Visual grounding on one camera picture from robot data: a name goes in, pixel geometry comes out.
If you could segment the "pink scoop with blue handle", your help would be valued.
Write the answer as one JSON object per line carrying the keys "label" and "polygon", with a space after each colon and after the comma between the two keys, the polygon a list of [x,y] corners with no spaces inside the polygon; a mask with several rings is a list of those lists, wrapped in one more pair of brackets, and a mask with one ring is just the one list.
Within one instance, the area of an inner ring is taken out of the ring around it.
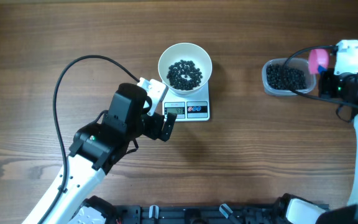
{"label": "pink scoop with blue handle", "polygon": [[313,49],[308,57],[308,70],[312,75],[320,74],[328,69],[329,53],[326,49]]}

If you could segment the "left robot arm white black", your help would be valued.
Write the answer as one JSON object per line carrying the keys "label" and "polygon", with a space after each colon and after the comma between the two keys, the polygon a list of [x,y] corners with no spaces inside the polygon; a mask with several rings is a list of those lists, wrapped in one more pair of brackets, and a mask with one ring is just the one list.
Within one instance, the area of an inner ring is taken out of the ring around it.
{"label": "left robot arm white black", "polygon": [[155,111],[167,91],[157,80],[120,84],[109,109],[75,133],[62,168],[25,223],[80,221],[88,195],[118,161],[139,148],[139,136],[168,141],[176,116]]}

